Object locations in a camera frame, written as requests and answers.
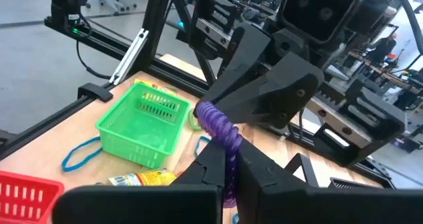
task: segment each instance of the yellow bottle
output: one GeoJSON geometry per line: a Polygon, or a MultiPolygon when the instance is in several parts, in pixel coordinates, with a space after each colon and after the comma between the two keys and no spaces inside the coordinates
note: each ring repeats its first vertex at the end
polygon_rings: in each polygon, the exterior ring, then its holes
{"type": "Polygon", "coordinates": [[[175,179],[172,172],[164,169],[112,177],[108,183],[113,186],[168,186],[175,179]]]}

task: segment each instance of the black aluminum frame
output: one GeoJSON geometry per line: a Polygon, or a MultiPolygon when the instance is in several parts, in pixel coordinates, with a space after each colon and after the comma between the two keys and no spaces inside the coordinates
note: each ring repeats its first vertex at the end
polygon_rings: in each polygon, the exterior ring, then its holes
{"type": "MultiPolygon", "coordinates": [[[[149,37],[143,49],[139,53],[137,59],[135,60],[134,66],[131,68],[127,76],[130,77],[138,71],[144,71],[147,74],[157,77],[162,81],[172,84],[194,96],[201,98],[209,89],[210,84],[215,81],[215,76],[208,61],[206,61],[203,57],[196,55],[200,67],[202,68],[202,71],[204,72],[204,75],[206,77],[207,82],[205,82],[155,57],[159,39],[163,31],[163,27],[165,25],[165,15],[169,1],[170,0],[148,1],[147,10],[145,12],[145,18],[143,22],[143,28],[149,31],[149,37]]],[[[184,23],[184,29],[186,31],[189,31],[190,16],[188,14],[188,11],[186,10],[186,5],[184,4],[184,1],[173,0],[173,2],[176,5],[176,9],[178,11],[178,14],[180,15],[182,22],[184,23]]],[[[63,29],[63,25],[54,24],[50,17],[45,19],[44,24],[54,30],[57,30],[58,32],[61,32],[66,36],[72,37],[63,29]]],[[[88,28],[86,26],[79,28],[79,30],[82,33],[88,32],[88,28]]],[[[79,40],[81,43],[84,43],[100,52],[103,52],[119,60],[123,58],[125,52],[130,46],[129,44],[125,44],[95,29],[93,29],[91,35],[88,38],[73,38],[79,40]]],[[[114,87],[114,85],[106,83],[103,85],[103,87],[105,89],[110,90],[114,87]]],[[[26,131],[19,134],[16,139],[0,147],[0,160],[9,156],[13,152],[26,145],[27,143],[31,142],[33,139],[37,138],[39,135],[42,135],[44,132],[53,128],[55,125],[64,121],[66,118],[70,117],[72,114],[76,113],[78,110],[91,103],[94,99],[95,98],[89,98],[84,96],[76,100],[72,104],[66,106],[62,110],[51,115],[50,117],[46,118],[45,120],[41,121],[40,123],[36,124],[35,126],[28,128],[26,131]]],[[[287,136],[287,140],[297,143],[298,145],[318,155],[328,158],[327,152],[323,149],[319,149],[319,147],[317,147],[313,143],[314,135],[311,132],[304,130],[302,141],[297,142],[297,138],[299,137],[299,127],[293,123],[291,123],[291,126],[293,128],[293,132],[289,136],[287,136]]],[[[276,135],[285,135],[280,133],[279,130],[275,130],[270,127],[263,128],[276,135]]],[[[390,178],[383,176],[380,172],[374,170],[372,167],[367,167],[361,163],[357,163],[349,167],[349,169],[366,178],[380,183],[385,188],[394,188],[390,181],[390,178]]]]}
{"type": "Polygon", "coordinates": [[[303,170],[305,182],[310,186],[319,187],[310,159],[300,153],[297,153],[294,157],[292,157],[285,166],[284,170],[294,174],[299,167],[303,170]]]}

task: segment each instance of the screw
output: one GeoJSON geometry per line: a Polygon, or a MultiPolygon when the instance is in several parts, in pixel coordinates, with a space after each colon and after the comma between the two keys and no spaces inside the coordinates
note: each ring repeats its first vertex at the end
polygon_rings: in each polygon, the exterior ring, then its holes
{"type": "Polygon", "coordinates": [[[329,20],[333,15],[332,10],[328,9],[328,8],[322,8],[322,10],[320,10],[320,19],[321,20],[329,20]]]}
{"type": "Polygon", "coordinates": [[[309,0],[298,0],[299,7],[306,7],[309,4],[309,0]]]}
{"type": "Polygon", "coordinates": [[[231,49],[235,49],[237,47],[237,44],[235,42],[231,42],[230,45],[231,49]]]}
{"type": "Polygon", "coordinates": [[[352,131],[350,128],[342,128],[342,132],[344,132],[346,135],[351,135],[352,131]]]}
{"type": "Polygon", "coordinates": [[[304,96],[304,95],[305,95],[305,91],[304,91],[303,89],[299,89],[299,90],[297,90],[297,96],[302,97],[302,96],[304,96]]]}
{"type": "Polygon", "coordinates": [[[280,44],[280,47],[283,50],[289,50],[289,48],[290,48],[289,43],[287,43],[287,42],[282,42],[282,44],[280,44]]]}
{"type": "Polygon", "coordinates": [[[319,114],[319,116],[321,116],[322,118],[324,118],[325,116],[326,116],[326,111],[325,110],[322,110],[322,109],[320,109],[318,112],[317,112],[318,114],[319,114]]]}

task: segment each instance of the chair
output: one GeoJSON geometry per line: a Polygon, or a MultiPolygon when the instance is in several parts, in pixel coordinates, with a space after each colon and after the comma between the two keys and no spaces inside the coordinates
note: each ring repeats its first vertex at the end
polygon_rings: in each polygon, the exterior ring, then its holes
{"type": "Polygon", "coordinates": [[[103,6],[105,3],[114,10],[114,15],[119,15],[119,11],[124,12],[125,10],[130,10],[130,6],[125,3],[123,0],[88,0],[85,5],[88,9],[91,8],[91,5],[95,2],[100,2],[100,5],[103,6]]]}

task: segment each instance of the blue rubber band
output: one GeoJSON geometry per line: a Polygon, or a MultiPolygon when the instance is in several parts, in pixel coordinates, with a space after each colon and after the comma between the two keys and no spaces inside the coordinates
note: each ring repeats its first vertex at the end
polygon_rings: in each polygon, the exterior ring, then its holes
{"type": "Polygon", "coordinates": [[[238,223],[238,220],[239,220],[238,213],[237,214],[234,214],[233,217],[232,217],[232,224],[237,224],[238,223]]]}
{"type": "Polygon", "coordinates": [[[86,145],[89,145],[90,143],[94,142],[94,141],[100,141],[100,137],[94,137],[92,139],[89,139],[88,141],[78,145],[77,147],[73,148],[71,150],[71,152],[69,152],[69,154],[67,154],[67,156],[65,157],[65,159],[61,162],[61,168],[63,169],[64,172],[69,172],[78,168],[81,168],[83,165],[85,165],[89,160],[91,160],[92,158],[94,158],[95,156],[97,156],[98,154],[100,154],[100,152],[103,150],[102,148],[98,149],[97,151],[95,151],[94,153],[88,155],[87,157],[85,157],[85,159],[83,161],[81,161],[80,163],[77,163],[76,165],[67,167],[66,164],[69,161],[69,159],[71,158],[72,154],[77,151],[79,148],[84,147],[86,145]]]}
{"type": "Polygon", "coordinates": [[[195,156],[198,156],[198,148],[200,148],[200,141],[203,140],[207,143],[210,142],[210,139],[208,137],[205,136],[200,136],[199,140],[197,141],[197,145],[196,145],[196,150],[194,151],[195,156]]]}

